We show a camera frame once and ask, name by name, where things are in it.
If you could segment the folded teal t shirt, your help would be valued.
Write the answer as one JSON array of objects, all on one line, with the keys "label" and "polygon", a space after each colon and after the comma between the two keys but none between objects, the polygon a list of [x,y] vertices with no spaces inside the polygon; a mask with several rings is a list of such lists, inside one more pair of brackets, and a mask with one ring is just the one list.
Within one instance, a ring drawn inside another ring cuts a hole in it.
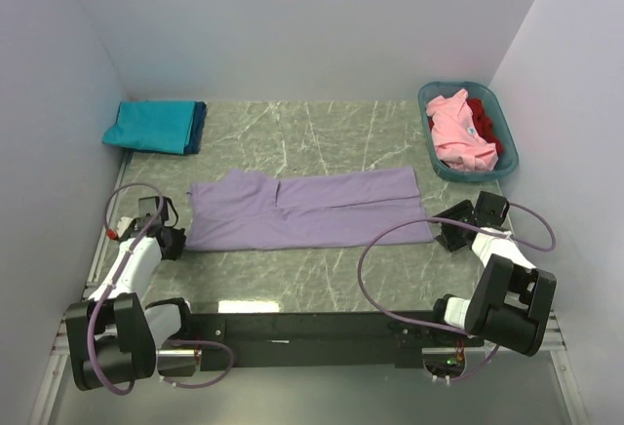
[{"label": "folded teal t shirt", "polygon": [[122,101],[106,145],[183,155],[190,142],[195,101]]}]

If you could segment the pink t shirt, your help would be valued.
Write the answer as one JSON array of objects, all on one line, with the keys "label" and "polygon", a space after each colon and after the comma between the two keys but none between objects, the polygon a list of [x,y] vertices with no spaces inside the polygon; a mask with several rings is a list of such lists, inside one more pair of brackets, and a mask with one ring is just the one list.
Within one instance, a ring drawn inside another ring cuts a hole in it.
[{"label": "pink t shirt", "polygon": [[491,172],[499,156],[495,145],[477,133],[465,89],[452,97],[437,96],[426,105],[431,136],[438,158],[461,172]]}]

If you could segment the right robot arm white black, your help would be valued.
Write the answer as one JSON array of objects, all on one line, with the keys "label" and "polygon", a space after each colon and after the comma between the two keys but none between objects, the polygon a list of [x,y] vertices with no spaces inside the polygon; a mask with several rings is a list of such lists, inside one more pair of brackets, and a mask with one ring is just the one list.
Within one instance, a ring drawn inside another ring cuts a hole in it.
[{"label": "right robot arm white black", "polygon": [[476,203],[464,200],[438,214],[474,227],[443,223],[436,241],[449,252],[470,249],[484,271],[471,298],[447,294],[436,301],[427,325],[436,344],[449,346],[464,330],[528,357],[540,349],[557,279],[528,261],[503,229],[510,208],[506,198],[483,191]]}]

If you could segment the teal plastic basket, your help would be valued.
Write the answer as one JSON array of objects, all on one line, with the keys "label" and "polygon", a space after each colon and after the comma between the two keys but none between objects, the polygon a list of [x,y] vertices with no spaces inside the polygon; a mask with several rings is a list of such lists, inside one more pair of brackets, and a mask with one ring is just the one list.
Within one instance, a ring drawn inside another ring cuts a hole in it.
[{"label": "teal plastic basket", "polygon": [[[461,89],[467,91],[469,98],[478,98],[492,122],[493,133],[503,146],[503,153],[491,172],[461,172],[445,165],[437,156],[434,148],[426,105],[437,96],[450,97]],[[424,137],[433,171],[446,181],[452,182],[486,182],[499,180],[511,174],[519,165],[519,154],[503,109],[495,93],[488,87],[470,81],[434,81],[422,86],[418,92],[418,105],[423,124]]]}]

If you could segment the purple t shirt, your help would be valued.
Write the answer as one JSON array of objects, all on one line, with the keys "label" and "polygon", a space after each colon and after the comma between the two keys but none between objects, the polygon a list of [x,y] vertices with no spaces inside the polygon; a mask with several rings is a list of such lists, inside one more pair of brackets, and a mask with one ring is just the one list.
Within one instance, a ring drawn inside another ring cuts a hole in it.
[{"label": "purple t shirt", "polygon": [[433,240],[410,167],[276,178],[231,170],[187,192],[190,251],[274,251]]}]

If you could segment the black base beam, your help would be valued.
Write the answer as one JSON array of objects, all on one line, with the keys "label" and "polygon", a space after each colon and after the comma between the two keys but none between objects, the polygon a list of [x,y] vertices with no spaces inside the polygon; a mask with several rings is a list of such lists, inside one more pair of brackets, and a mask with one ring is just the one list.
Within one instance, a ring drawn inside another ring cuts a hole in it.
[{"label": "black base beam", "polygon": [[219,342],[235,355],[236,367],[340,367],[392,365],[421,368],[422,351],[454,350],[461,336],[390,318],[380,312],[193,314],[187,333],[201,352],[200,370],[227,367],[227,353],[200,340]]}]

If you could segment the red t shirt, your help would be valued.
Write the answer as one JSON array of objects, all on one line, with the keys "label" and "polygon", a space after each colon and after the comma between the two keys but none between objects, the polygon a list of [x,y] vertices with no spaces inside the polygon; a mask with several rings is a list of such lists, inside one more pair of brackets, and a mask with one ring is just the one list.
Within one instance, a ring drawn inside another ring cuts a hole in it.
[{"label": "red t shirt", "polygon": [[487,143],[494,144],[497,155],[501,156],[504,152],[503,145],[493,131],[493,123],[486,114],[482,101],[478,98],[469,97],[467,105],[473,113],[473,124],[477,133]]}]

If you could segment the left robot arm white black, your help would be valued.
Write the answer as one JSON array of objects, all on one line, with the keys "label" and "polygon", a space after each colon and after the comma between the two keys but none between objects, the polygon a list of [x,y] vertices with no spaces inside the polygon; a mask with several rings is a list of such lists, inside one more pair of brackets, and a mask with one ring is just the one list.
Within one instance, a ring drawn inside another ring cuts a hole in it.
[{"label": "left robot arm white black", "polygon": [[99,368],[114,385],[152,376],[157,350],[166,342],[181,349],[194,339],[190,304],[184,298],[141,303],[157,266],[181,257],[186,236],[171,216],[177,212],[170,198],[139,199],[138,216],[122,218],[113,233],[119,248],[106,278],[87,300],[67,308],[70,362],[79,390],[102,386],[89,356],[89,333]]}]

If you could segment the folded dark blue t shirt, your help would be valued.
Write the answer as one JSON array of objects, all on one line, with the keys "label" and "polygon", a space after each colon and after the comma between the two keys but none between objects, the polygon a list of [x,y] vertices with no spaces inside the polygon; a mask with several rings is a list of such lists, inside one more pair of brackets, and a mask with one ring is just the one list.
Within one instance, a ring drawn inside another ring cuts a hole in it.
[{"label": "folded dark blue t shirt", "polygon": [[196,155],[199,153],[206,117],[207,105],[204,102],[196,102],[192,114],[189,138],[184,147],[185,155]]}]

